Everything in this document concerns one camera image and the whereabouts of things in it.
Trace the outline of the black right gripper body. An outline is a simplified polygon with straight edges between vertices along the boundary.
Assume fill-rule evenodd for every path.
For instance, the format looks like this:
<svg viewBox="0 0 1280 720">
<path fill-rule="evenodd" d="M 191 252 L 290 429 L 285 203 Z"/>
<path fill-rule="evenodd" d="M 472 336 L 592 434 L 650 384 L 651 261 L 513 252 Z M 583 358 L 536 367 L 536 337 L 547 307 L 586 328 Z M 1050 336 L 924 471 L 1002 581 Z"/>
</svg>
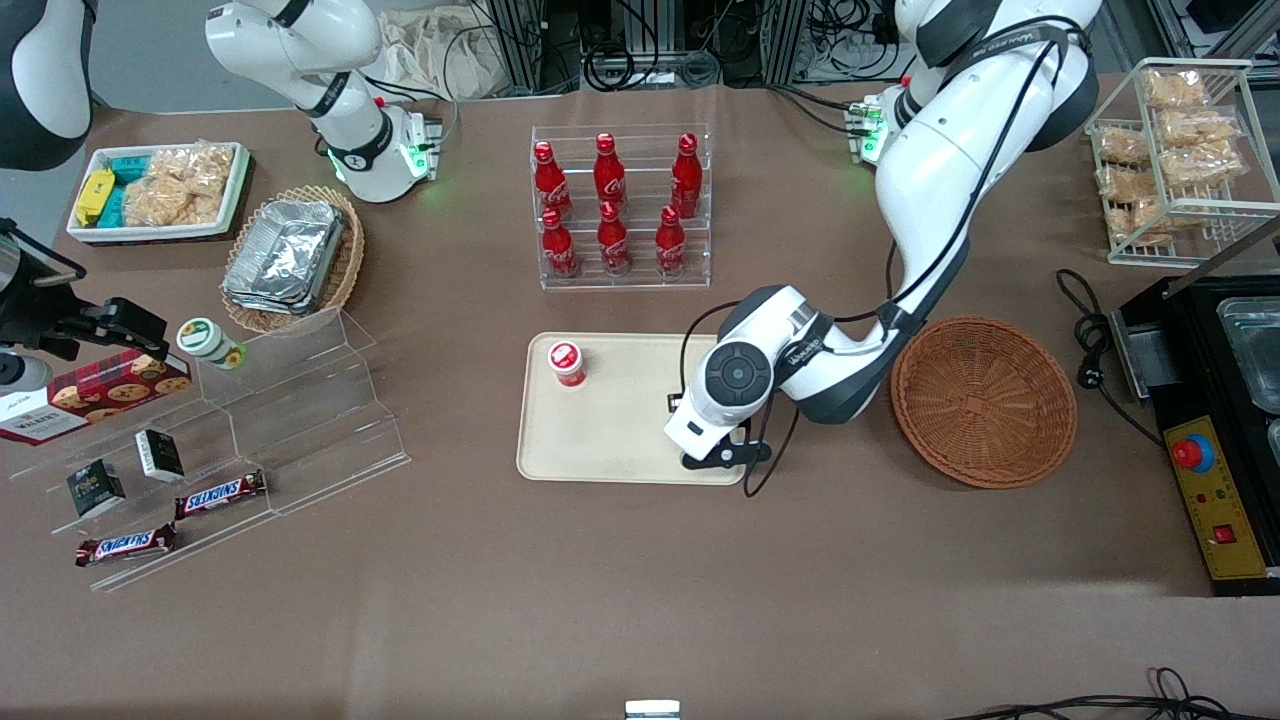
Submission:
<svg viewBox="0 0 1280 720">
<path fill-rule="evenodd" d="M 3 223 L 3 346 L 77 354 L 81 341 L 74 331 L 86 304 L 68 283 L 40 284 L 59 274 L 33 252 L 37 246 L 14 222 Z"/>
</svg>

